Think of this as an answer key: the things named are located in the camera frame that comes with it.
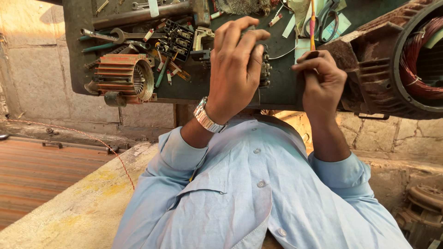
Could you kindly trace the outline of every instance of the dark green work surface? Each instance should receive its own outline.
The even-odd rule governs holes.
[[[133,1],[137,1],[138,3],[147,2],[147,0],[126,0],[122,5],[119,5],[120,0],[109,0],[109,4],[99,13],[99,16],[132,11]],[[98,45],[98,41],[92,39],[90,41],[79,42],[77,40],[77,38],[80,37],[81,28],[93,30],[91,18],[97,16],[96,9],[102,2],[104,2],[104,0],[63,1],[66,42],[70,54],[72,89],[76,93],[89,94],[85,90],[84,84],[91,81],[96,71],[95,69],[88,70],[84,68],[84,64],[97,59],[102,55],[102,52],[112,50],[82,53],[81,51],[84,48]],[[210,4],[210,12],[213,13],[212,2],[208,2]],[[397,8],[404,2],[406,1],[347,0],[348,7],[341,12],[348,18],[352,25],[344,34],[352,32],[359,26]],[[271,33],[271,38],[259,42],[268,45],[268,53],[271,58],[285,54],[295,46],[294,32],[291,32],[287,39],[282,36],[292,16],[287,9],[283,8],[281,10],[283,18],[274,26],[269,27],[268,23],[275,16],[276,11],[277,9],[271,11],[267,17],[252,15],[260,19],[260,24],[257,26],[257,29],[265,29]],[[210,28],[216,30],[223,23],[240,17],[241,16],[223,14],[211,21]],[[261,105],[256,108],[303,110],[302,95],[304,81],[297,73],[290,70],[291,65],[294,64],[294,60],[294,52],[291,52],[280,59],[269,61],[273,67],[270,76],[271,85],[267,89],[260,90]],[[195,103],[203,96],[207,96],[209,93],[210,70],[203,69],[198,62],[194,62],[190,57],[186,63],[177,62],[177,64],[182,65],[183,69],[191,75],[191,80],[186,82],[179,76],[174,76],[172,78],[172,85],[169,85],[167,77],[165,76],[160,87],[154,90],[154,92],[157,93],[159,101],[167,103]],[[155,79],[158,77],[158,73],[155,70],[154,77]]]

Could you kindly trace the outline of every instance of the open-end wrench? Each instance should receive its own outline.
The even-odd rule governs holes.
[[[80,33],[82,35],[84,35],[84,36],[90,36],[90,37],[100,38],[100,39],[104,39],[104,40],[108,40],[108,41],[113,41],[115,44],[118,44],[116,41],[119,40],[119,38],[117,38],[117,37],[113,37],[113,36],[110,36],[110,35],[98,34],[97,32],[92,32],[92,31],[89,31],[89,30],[84,29],[84,28],[82,28],[80,30]],[[139,46],[139,47],[141,47],[143,49],[146,49],[146,50],[151,47],[151,45],[149,45],[147,43],[136,42],[136,41],[131,41],[131,40],[125,40],[122,43]]]
[[[165,5],[165,4],[166,0],[157,0],[157,5]],[[132,3],[133,10],[144,9],[144,8],[149,8],[149,3],[144,3],[144,4],[139,4],[137,2]]]
[[[143,39],[146,36],[146,34],[143,33],[126,33],[117,27],[111,31],[111,34],[118,35],[118,40],[114,42],[116,44],[123,44],[127,39]],[[151,35],[150,39],[159,39],[163,35],[165,35],[165,33],[154,33]]]

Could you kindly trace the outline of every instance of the right hand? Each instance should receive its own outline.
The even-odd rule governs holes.
[[[319,56],[306,60],[311,51],[297,59],[292,70],[303,71],[306,81],[303,108],[311,125],[335,124],[335,112],[343,93],[347,74],[335,64],[327,50]]]
[[[208,117],[223,125],[245,108],[260,83],[263,45],[270,34],[250,30],[241,38],[241,31],[258,25],[258,19],[246,16],[223,24],[215,31],[211,51],[211,81],[205,111]]]

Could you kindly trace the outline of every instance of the red wire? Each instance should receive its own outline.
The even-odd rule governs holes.
[[[63,127],[63,126],[57,126],[57,125],[50,125],[50,124],[43,124],[43,123],[37,123],[37,122],[31,122],[31,121],[25,121],[25,120],[14,120],[14,119],[2,119],[1,121],[14,121],[14,122],[26,122],[26,123],[33,123],[33,124],[39,124],[39,125],[47,125],[47,126],[52,126],[52,127],[57,127],[57,128],[62,128],[62,129],[65,129],[65,130],[71,130],[71,131],[75,131],[75,132],[78,132],[78,133],[81,133],[81,134],[84,134],[84,135],[87,135],[88,137],[90,137],[90,138],[92,138],[92,139],[95,139],[95,140],[97,140],[97,141],[100,141],[102,144],[104,144],[106,147],[108,147],[117,157],[118,157],[118,159],[120,159],[120,162],[121,162],[121,164],[123,165],[123,168],[124,168],[124,172],[126,173],[126,175],[128,176],[128,178],[129,178],[129,181],[131,182],[131,185],[132,185],[132,189],[133,190],[135,190],[136,188],[135,188],[135,186],[134,186],[134,183],[132,182],[132,179],[131,179],[131,177],[129,176],[129,174],[128,174],[128,171],[126,170],[126,166],[124,165],[124,163],[123,163],[123,161],[122,161],[122,159],[120,158],[120,156],[115,152],[115,151],[113,151],[112,150],[112,148],[111,147],[109,147],[107,144],[105,144],[102,140],[100,140],[100,139],[98,139],[98,138],[95,138],[95,137],[93,137],[93,136],[91,136],[91,135],[88,135],[88,134],[86,134],[86,133],[84,133],[84,132],[81,132],[81,131],[78,131],[78,130],[76,130],[76,129],[71,129],[71,128],[66,128],[66,127]]]
[[[431,87],[417,76],[417,59],[421,47],[440,29],[443,17],[435,17],[422,25],[404,43],[400,57],[400,79],[406,91],[413,96],[425,99],[443,98],[443,87]]]

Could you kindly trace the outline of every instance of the silver wristwatch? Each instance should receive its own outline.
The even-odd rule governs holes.
[[[194,117],[197,118],[198,122],[208,131],[210,132],[223,132],[226,127],[228,127],[228,122],[226,124],[220,125],[216,124],[214,121],[212,121],[208,115],[205,112],[205,105],[206,101],[208,101],[208,97],[202,98],[200,103],[198,104],[197,108],[195,108],[194,111]]]

